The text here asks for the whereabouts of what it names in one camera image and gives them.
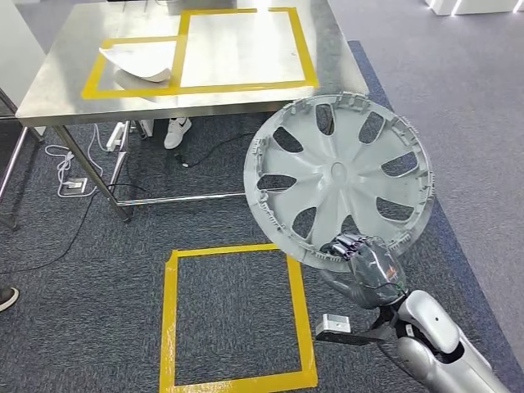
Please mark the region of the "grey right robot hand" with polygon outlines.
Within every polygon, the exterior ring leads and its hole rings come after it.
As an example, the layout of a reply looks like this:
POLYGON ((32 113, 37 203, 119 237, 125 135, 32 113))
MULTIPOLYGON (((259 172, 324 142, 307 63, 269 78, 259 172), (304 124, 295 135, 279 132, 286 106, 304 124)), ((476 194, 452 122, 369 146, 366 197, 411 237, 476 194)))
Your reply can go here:
POLYGON ((381 237, 340 233, 321 250, 341 258, 353 277, 347 281, 322 269, 322 278, 362 309, 392 305, 408 293, 403 267, 381 237))

